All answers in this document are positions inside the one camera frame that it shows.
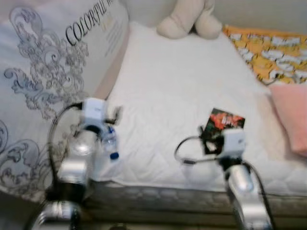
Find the clear bottle blue cap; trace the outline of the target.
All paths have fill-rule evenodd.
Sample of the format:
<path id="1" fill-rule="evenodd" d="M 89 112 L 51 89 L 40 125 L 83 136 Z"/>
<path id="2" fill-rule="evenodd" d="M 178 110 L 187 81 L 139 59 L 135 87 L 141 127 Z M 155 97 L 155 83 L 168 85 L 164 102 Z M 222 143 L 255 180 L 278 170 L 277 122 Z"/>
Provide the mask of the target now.
<path id="1" fill-rule="evenodd" d="M 102 156 L 111 161 L 116 161 L 120 158 L 118 151 L 117 132 L 112 125 L 105 125 L 100 133 L 100 145 Z"/>

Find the pink cartoon pillow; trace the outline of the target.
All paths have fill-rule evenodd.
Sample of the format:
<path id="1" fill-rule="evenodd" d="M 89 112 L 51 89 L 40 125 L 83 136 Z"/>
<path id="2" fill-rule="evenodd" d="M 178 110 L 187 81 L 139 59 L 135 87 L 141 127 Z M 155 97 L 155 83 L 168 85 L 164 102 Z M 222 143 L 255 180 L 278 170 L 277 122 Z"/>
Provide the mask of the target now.
<path id="1" fill-rule="evenodd" d="M 301 84 L 268 86 L 292 153 L 307 157 L 307 87 Z"/>

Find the yellow cartoon print blanket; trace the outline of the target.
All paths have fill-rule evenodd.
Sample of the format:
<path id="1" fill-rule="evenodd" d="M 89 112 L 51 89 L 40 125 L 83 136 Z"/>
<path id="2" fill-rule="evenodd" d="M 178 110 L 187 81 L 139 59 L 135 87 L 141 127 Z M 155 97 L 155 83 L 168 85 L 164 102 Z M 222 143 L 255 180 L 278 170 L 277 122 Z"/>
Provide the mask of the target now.
<path id="1" fill-rule="evenodd" d="M 307 35 L 269 29 L 222 29 L 261 83 L 301 84 L 307 80 Z"/>

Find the white quilted mattress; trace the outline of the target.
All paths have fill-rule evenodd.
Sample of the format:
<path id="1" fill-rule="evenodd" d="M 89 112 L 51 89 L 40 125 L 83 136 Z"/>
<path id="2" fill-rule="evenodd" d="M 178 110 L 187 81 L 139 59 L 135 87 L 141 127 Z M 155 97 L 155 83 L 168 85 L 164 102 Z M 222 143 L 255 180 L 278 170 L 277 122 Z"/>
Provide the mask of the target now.
<path id="1" fill-rule="evenodd" d="M 307 195 L 306 160 L 290 151 L 268 88 L 228 37 L 173 40 L 131 22 L 127 51 L 107 104 L 121 107 L 114 127 L 120 158 L 99 158 L 94 181 L 223 191 L 224 174 L 215 162 L 187 166 L 175 159 L 178 144 L 197 135 L 213 109 L 221 109 L 246 119 L 244 159 L 261 176 L 266 193 Z"/>

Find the white floral print bedding pack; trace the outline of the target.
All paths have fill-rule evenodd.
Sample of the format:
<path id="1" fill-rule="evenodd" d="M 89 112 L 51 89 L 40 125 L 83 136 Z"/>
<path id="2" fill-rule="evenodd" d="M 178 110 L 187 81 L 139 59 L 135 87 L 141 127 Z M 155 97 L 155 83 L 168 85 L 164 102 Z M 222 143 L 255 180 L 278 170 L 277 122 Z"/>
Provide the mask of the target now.
<path id="1" fill-rule="evenodd" d="M 44 199 L 53 120 L 110 95 L 129 21 L 125 0 L 0 0 L 0 193 Z"/>

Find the beige plush toy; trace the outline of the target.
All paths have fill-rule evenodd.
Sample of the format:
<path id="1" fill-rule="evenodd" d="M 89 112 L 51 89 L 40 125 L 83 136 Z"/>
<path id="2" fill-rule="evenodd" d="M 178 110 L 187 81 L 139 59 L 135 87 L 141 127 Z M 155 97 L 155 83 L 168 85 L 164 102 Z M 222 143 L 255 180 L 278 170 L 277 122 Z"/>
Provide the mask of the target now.
<path id="1" fill-rule="evenodd" d="M 177 0 L 156 32 L 168 39 L 182 39 L 194 30 L 204 39 L 217 39 L 224 25 L 213 15 L 214 8 L 215 0 Z"/>

